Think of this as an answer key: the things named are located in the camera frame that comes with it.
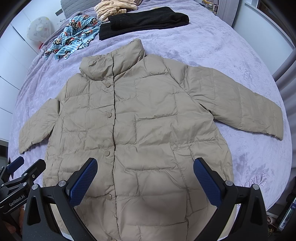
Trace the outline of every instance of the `beige puffer jacket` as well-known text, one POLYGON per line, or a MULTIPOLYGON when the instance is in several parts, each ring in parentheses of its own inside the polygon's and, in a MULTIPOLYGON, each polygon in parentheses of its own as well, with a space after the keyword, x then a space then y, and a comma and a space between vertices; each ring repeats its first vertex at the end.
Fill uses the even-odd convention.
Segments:
POLYGON ((97 159, 98 173, 76 211, 100 241, 195 239, 215 207, 193 160, 202 157, 224 180, 234 179, 214 118, 283 138, 275 103, 215 69, 145 56, 139 39, 83 58, 80 71, 26 122, 19 149, 51 134, 45 186, 97 159))

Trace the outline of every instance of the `gray quilted headboard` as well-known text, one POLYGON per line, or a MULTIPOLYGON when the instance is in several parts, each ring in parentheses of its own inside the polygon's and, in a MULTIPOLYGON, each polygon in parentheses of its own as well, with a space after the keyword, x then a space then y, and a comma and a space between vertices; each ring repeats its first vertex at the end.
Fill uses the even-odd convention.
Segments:
POLYGON ((61 0, 61 6, 66 19, 72 14, 96 6, 101 0, 61 0))

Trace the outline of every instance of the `plush bed cover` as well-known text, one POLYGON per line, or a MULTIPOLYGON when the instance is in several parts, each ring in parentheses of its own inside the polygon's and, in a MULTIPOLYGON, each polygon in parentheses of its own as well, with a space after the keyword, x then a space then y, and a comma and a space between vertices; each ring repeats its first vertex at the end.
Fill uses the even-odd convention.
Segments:
MULTIPOLYGON (((14 160, 19 156, 18 136, 26 120, 46 100, 55 98, 68 78, 79 72, 83 57, 109 53, 139 38, 146 54, 157 54, 191 66, 215 68, 282 108, 283 141, 264 134, 239 131, 216 122, 232 154, 235 184, 246 187, 253 183, 259 184, 268 209, 285 189, 292 163, 292 142, 286 111, 269 70, 240 35, 193 0, 144 0, 138 11, 163 6, 187 14, 190 19, 189 25, 164 30, 138 31, 104 41, 100 41, 99 36, 96 36, 87 48, 75 51, 67 60, 55 60, 53 54, 45 60, 42 56, 44 50, 60 34, 66 24, 64 23, 48 39, 34 59, 20 90, 12 118, 9 157, 14 160)), ((96 16, 92 8, 84 13, 96 16)), ((22 155, 25 164, 15 173, 15 178, 33 162, 44 158, 47 143, 48 140, 44 140, 22 155)))

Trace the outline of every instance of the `blue gripper pad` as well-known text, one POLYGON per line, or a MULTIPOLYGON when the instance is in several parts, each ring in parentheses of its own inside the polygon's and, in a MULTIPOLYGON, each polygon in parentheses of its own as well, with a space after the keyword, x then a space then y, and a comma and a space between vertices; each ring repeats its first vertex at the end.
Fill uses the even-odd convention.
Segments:
POLYGON ((10 163, 7 166, 7 172, 8 172, 8 174, 13 174, 23 164, 24 164, 24 159, 23 159, 23 157, 19 156, 18 158, 16 158, 12 163, 10 163))
POLYGON ((88 190, 91 182, 93 181, 98 171, 98 163, 96 159, 93 159, 85 171, 78 178, 73 188, 70 190, 69 202, 71 207, 79 205, 88 190))
POLYGON ((220 188, 199 159, 195 159, 193 163, 193 171, 210 203, 216 207, 219 207, 222 203, 220 188))

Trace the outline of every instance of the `jacket collar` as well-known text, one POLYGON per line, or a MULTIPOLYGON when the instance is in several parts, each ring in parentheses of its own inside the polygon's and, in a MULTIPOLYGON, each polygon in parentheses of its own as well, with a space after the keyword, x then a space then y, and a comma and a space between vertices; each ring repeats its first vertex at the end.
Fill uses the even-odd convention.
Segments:
POLYGON ((80 64, 80 71, 83 76, 92 80, 103 80, 106 77, 113 78, 121 74, 145 55, 140 39, 134 39, 128 45, 122 46, 105 55, 84 57, 80 64))

